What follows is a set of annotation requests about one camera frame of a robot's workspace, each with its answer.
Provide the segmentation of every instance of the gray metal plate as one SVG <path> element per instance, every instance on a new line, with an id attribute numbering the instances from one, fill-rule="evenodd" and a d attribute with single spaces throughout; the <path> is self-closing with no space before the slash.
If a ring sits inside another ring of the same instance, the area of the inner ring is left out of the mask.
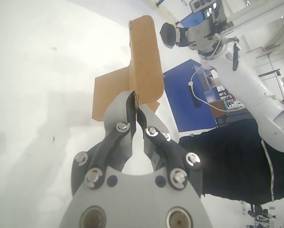
<path id="1" fill-rule="evenodd" d="M 118 183 L 107 186 L 107 178 L 115 175 Z M 156 176 L 166 179 L 166 185 L 159 188 Z M 212 228 L 209 217 L 200 198 L 188 183 L 182 191 L 172 189 L 167 181 L 166 168 L 151 174 L 130 176 L 111 167 L 107 168 L 105 183 L 97 190 L 81 185 L 74 195 L 60 228 L 79 227 L 82 213 L 90 206 L 101 207 L 106 214 L 106 228 L 164 228 L 167 227 L 168 212 L 173 207 L 184 208 L 192 217 L 194 228 Z"/>

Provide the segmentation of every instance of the brown cardboard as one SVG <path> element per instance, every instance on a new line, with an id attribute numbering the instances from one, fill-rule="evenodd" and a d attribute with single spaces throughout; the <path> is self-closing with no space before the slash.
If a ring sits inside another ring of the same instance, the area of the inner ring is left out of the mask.
<path id="1" fill-rule="evenodd" d="M 136 106 L 148 104 L 155 112 L 164 92 L 163 73 L 153 19 L 142 16 L 129 23 L 129 66 L 95 78 L 92 118 L 103 121 L 109 104 L 123 91 L 134 90 Z"/>
<path id="2" fill-rule="evenodd" d="M 223 103 L 223 99 L 220 99 L 220 100 L 217 100 L 217 101 L 214 101 L 214 102 L 210 102 L 209 104 L 213 105 L 214 107 L 216 107 L 218 109 L 226 110 L 225 105 Z M 221 116 L 221 115 L 226 114 L 226 112 L 217 110 L 213 107 L 210 107 L 210 110 L 211 110 L 211 113 L 213 114 L 213 116 Z"/>

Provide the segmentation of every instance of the black cloth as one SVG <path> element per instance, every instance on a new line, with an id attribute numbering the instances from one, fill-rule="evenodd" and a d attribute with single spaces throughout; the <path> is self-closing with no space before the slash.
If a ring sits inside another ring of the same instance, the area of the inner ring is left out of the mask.
<path id="1" fill-rule="evenodd" d="M 199 155 L 203 194 L 250 204 L 271 201 L 271 172 L 258 125 L 243 119 L 200 135 L 182 137 L 179 145 Z M 284 198 L 284 153 L 265 144 L 274 168 L 275 200 Z"/>

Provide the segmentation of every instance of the white cable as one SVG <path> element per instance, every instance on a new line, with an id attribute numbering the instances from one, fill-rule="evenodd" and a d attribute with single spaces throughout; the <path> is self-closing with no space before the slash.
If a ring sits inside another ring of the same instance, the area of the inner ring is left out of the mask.
<path id="1" fill-rule="evenodd" d="M 210 56 L 207 60 L 211 59 L 211 57 L 212 57 L 212 56 L 214 55 L 214 53 L 217 51 L 217 49 L 218 49 L 218 47 L 219 47 L 219 45 L 220 45 L 221 40 L 222 40 L 222 34 L 220 35 L 219 42 L 218 42 L 218 44 L 217 44 L 215 50 L 213 51 L 213 53 L 211 54 L 211 56 Z M 198 99 L 199 101 L 201 101 L 201 102 L 203 102 L 203 103 L 209 105 L 210 107 L 212 107 L 212 108 L 214 108 L 214 109 L 216 109 L 216 110 L 222 111 L 222 112 L 232 112 L 232 111 L 238 111 L 238 110 L 245 109 L 245 107 L 241 107 L 240 109 L 222 110 L 222 109 L 218 109 L 218 108 L 216 108 L 215 106 L 211 105 L 210 103 L 208 103 L 208 102 L 206 102 L 206 101 L 204 101 L 204 100 L 198 98 L 198 97 L 195 95 L 195 93 L 194 93 L 194 89 L 193 89 L 193 78 L 194 78 L 194 76 L 197 74 L 197 72 L 198 72 L 201 68 L 202 68 L 202 66 L 200 66 L 200 67 L 196 70 L 196 72 L 192 75 L 190 82 L 188 83 L 188 85 L 191 87 L 191 91 L 192 91 L 192 93 L 193 93 L 193 95 L 194 95 L 194 97 L 195 97 L 196 99 Z"/>

